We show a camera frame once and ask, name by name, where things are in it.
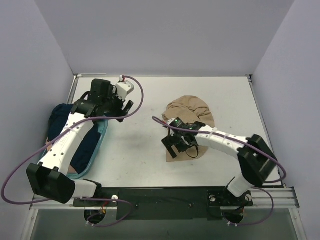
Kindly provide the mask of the beige t shirt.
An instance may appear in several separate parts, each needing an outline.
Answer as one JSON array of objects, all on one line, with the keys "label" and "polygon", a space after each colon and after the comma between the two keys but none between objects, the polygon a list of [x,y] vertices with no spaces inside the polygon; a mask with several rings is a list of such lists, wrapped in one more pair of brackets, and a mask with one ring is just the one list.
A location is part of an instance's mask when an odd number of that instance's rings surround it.
[{"label": "beige t shirt", "polygon": [[[201,122],[211,128],[215,127],[214,117],[209,106],[202,99],[196,96],[185,95],[167,105],[165,112],[162,113],[162,120],[164,122],[168,122],[175,118],[180,118],[186,124]],[[186,152],[178,152],[176,158],[172,158],[170,153],[167,151],[166,161],[180,162],[197,160],[203,157],[208,149],[209,148],[205,146],[194,146],[189,148]]]}]

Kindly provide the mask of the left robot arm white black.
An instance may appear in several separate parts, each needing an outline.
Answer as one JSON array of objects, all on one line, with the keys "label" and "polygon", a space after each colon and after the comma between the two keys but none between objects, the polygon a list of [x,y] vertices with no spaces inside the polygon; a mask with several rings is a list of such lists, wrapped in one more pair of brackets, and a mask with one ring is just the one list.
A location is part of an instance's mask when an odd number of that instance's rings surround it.
[{"label": "left robot arm white black", "polygon": [[51,149],[37,164],[31,163],[26,169],[35,195],[62,204],[76,198],[85,198],[91,206],[102,202],[103,193],[97,190],[98,184],[69,178],[69,166],[85,136],[99,120],[123,121],[134,104],[126,101],[133,90],[134,85],[124,77],[116,84],[92,80],[90,90],[73,104],[59,138],[51,142]]}]

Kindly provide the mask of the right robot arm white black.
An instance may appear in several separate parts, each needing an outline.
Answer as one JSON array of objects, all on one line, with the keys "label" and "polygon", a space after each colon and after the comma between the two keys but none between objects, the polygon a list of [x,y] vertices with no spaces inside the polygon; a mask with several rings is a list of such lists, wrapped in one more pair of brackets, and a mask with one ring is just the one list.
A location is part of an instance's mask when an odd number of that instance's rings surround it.
[{"label": "right robot arm white black", "polygon": [[276,168],[277,160],[264,139],[254,134],[251,137],[228,134],[202,122],[184,123],[179,117],[166,125],[168,135],[161,140],[171,157],[195,147],[207,147],[235,158],[241,173],[235,176],[223,192],[229,205],[236,204],[252,187],[261,187]]}]

